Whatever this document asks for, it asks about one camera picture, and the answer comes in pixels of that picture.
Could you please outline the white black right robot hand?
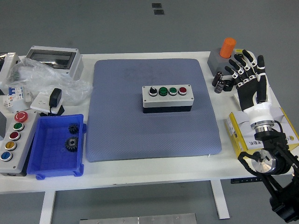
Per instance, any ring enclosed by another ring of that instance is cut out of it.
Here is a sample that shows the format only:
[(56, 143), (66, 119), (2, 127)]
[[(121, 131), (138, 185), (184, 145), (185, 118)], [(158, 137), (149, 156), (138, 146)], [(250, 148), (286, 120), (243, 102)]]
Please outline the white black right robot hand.
[(251, 128), (272, 128), (272, 100), (263, 56), (255, 57), (252, 52), (244, 49), (242, 56), (235, 54), (229, 64), (225, 70), (236, 82), (240, 107), (248, 115)]

